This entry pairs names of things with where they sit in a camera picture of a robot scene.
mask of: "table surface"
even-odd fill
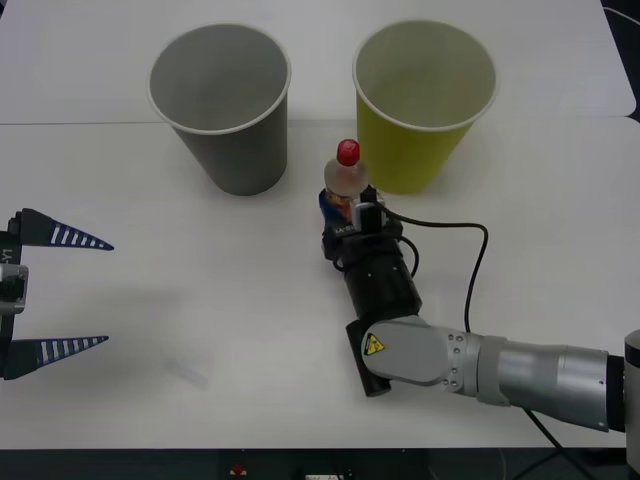
[[[158,121],[145,93],[155,56],[178,33],[225,21],[260,26],[285,45],[292,118],[353,118],[356,46],[415,17],[476,34],[514,112],[635,108],[599,0],[18,0],[0,20],[0,123]]]
[[[515,408],[402,384],[365,398],[317,208],[354,127],[291,122],[285,176],[240,198],[164,124],[0,126],[0,218],[36,208],[116,247],[25,250],[16,337],[111,339],[0,383],[0,448],[547,446]],[[639,148],[630,119],[510,116],[498,102],[425,192],[388,204],[488,226],[474,331],[621,354],[638,327]],[[406,234],[423,318],[462,329],[480,237]],[[624,445],[544,421],[566,446]]]

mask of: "warning label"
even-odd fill
[[[374,353],[381,352],[384,350],[384,345],[378,337],[376,337],[373,333],[367,335],[367,342],[364,345],[364,354],[365,355],[373,355]]]

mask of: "red bottle cap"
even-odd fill
[[[347,138],[338,144],[338,154],[336,156],[340,165],[352,167],[360,160],[360,144],[355,140]]]

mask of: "small plastic bottle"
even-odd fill
[[[336,158],[329,160],[324,167],[324,183],[329,203],[338,208],[346,220],[351,221],[349,202],[369,185],[369,171],[360,162],[358,142],[346,139],[338,144]]]

